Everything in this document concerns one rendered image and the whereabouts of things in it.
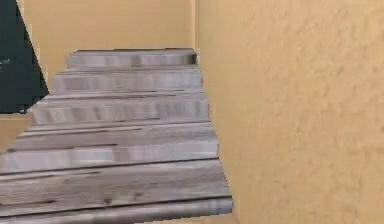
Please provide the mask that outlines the dark window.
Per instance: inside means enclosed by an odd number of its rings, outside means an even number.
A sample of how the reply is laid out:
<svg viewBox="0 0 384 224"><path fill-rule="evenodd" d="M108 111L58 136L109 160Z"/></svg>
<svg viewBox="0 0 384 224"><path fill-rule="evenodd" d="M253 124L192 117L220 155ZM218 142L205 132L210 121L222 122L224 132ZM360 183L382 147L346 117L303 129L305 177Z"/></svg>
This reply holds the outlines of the dark window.
<svg viewBox="0 0 384 224"><path fill-rule="evenodd" d="M48 94L16 0L0 0L0 114L26 114Z"/></svg>

